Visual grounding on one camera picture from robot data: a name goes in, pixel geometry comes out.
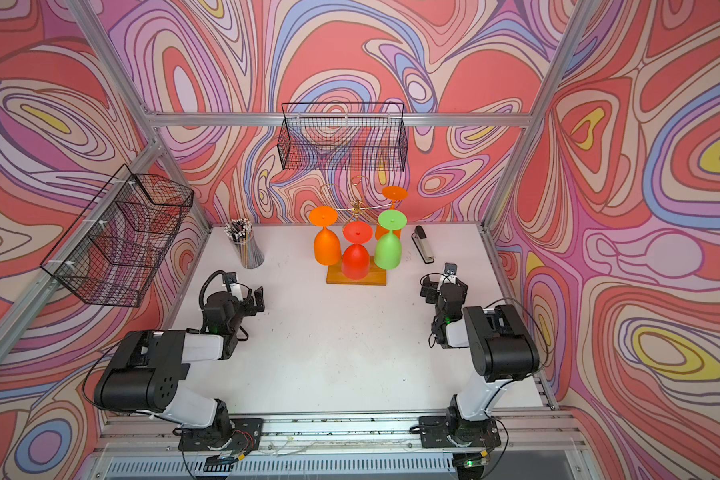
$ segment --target wire mesh basket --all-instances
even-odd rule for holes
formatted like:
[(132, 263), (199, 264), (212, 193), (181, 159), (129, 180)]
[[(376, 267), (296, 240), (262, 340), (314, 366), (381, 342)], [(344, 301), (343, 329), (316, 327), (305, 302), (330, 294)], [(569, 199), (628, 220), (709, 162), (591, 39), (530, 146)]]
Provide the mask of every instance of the wire mesh basket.
[(167, 178), (131, 174), (56, 271), (43, 269), (85, 303), (139, 306), (193, 198)]
[(403, 112), (398, 102), (284, 103), (277, 141), (282, 168), (404, 171)]

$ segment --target psychedelic patterned wall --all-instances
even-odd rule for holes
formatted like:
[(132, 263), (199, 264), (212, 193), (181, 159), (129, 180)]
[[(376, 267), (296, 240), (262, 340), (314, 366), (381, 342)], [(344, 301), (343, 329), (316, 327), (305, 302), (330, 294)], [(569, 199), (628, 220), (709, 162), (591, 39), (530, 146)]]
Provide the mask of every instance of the psychedelic patterned wall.
[[(482, 111), (509, 98), (511, 111), (528, 111), (573, 8), (564, 0), (93, 5), (146, 106), (200, 112), (279, 111), (283, 101), (337, 91), (399, 99), (416, 112)], [(420, 135), (431, 143), (428, 130)]]
[[(117, 2), (99, 8), (148, 109), (279, 111), (284, 101), (402, 101), (413, 112), (530, 110), (568, 14), (562, 0)], [(518, 136), (506, 128), (409, 129), (405, 173), (282, 172), (275, 128), (164, 128), (208, 219), (305, 222), (324, 183), (348, 206), (408, 188), (412, 221), (482, 220)]]
[(491, 233), (605, 478), (720, 479), (720, 1), (604, 4)]
[(85, 305), (66, 290), (46, 305), (0, 366), (0, 478), (73, 477), (104, 425), (80, 393), (88, 369), (126, 332), (163, 326), (201, 231), (187, 216), (140, 308)]
[[(105, 180), (144, 148), (63, 2), (5, 5), (0, 318)], [(48, 303), (0, 366), (0, 478), (75, 474), (102, 421), (80, 396), (86, 369), (125, 331), (161, 326), (200, 236), (188, 216), (139, 309), (86, 306), (66, 290)]]
[(0, 318), (98, 189), (144, 147), (81, 35), (54, 1), (0, 9)]
[[(382, 188), (408, 190), (399, 209), (409, 221), (481, 221), (520, 130), (436, 127), (429, 152), (408, 148), (405, 172), (283, 170), (278, 128), (168, 127), (163, 138), (214, 224), (246, 216), (261, 223), (307, 222), (315, 206), (350, 206), (353, 182), (369, 205), (387, 200)], [(363, 174), (364, 179), (355, 175)], [(333, 183), (333, 195), (320, 187)]]

